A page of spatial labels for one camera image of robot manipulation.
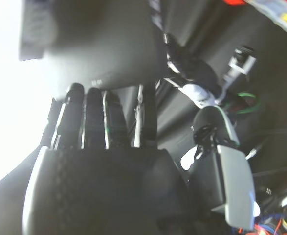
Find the black fabric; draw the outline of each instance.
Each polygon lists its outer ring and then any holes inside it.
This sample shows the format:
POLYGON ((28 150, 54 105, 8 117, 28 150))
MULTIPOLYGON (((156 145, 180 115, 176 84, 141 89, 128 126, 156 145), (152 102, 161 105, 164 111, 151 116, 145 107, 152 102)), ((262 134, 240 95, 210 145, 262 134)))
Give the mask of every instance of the black fabric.
POLYGON ((24 235, 157 235, 186 214, 187 188, 167 151, 41 150, 27 188, 24 235))

